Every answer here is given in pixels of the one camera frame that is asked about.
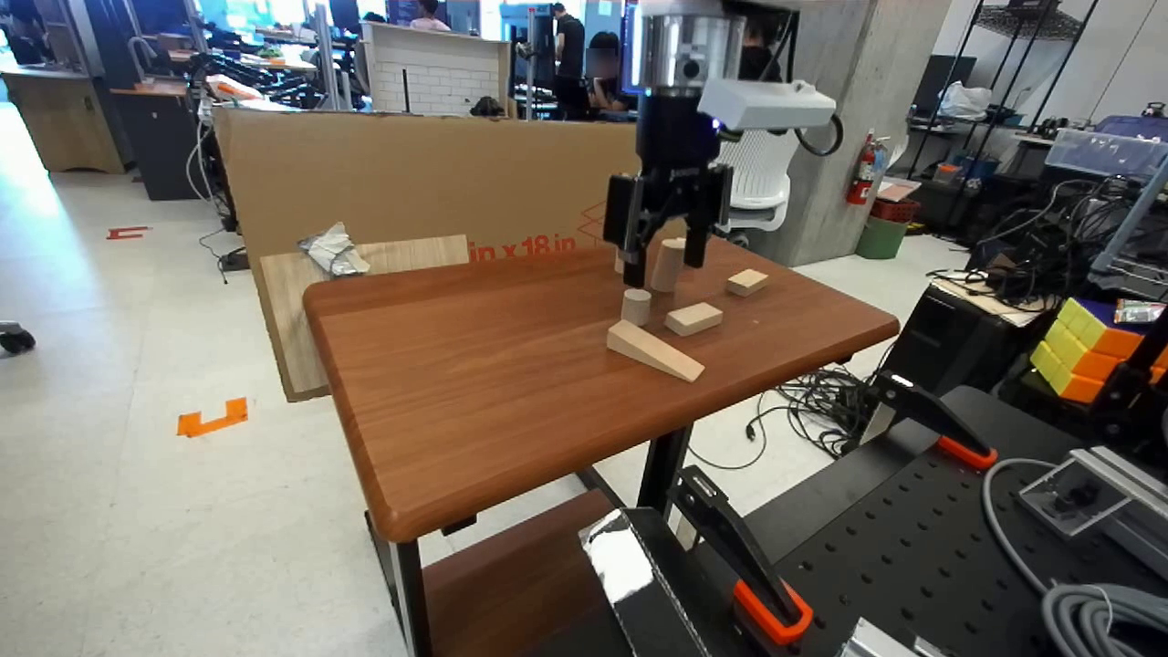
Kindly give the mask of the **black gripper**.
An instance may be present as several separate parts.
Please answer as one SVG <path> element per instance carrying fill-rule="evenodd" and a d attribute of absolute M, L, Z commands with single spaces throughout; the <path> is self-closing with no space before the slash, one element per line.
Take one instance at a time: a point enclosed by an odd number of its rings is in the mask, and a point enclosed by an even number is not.
<path fill-rule="evenodd" d="M 713 167 L 718 134 L 713 119 L 697 110 L 695 92 L 646 92 L 640 104 L 636 154 L 640 184 L 614 174 L 606 192 L 603 237 L 617 249 L 629 279 L 646 274 L 646 246 L 640 237 L 641 210 L 656 218 L 686 218 L 686 267 L 703 262 L 703 246 L 729 210 L 734 173 Z"/>

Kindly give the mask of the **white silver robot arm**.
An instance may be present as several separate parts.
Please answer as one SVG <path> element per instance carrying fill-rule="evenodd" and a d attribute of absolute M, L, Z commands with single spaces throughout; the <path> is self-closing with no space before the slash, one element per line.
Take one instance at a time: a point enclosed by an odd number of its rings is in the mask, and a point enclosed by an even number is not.
<path fill-rule="evenodd" d="M 686 267 L 703 262 L 713 228 L 729 210 L 734 167 L 718 139 L 734 133 L 839 127 L 835 104 L 804 81 L 743 81 L 742 49 L 751 0 L 633 0 L 623 7 L 623 81 L 636 110 L 636 174 L 614 174 L 603 237 L 629 284 L 646 284 L 646 252 L 668 218 L 686 224 Z"/>

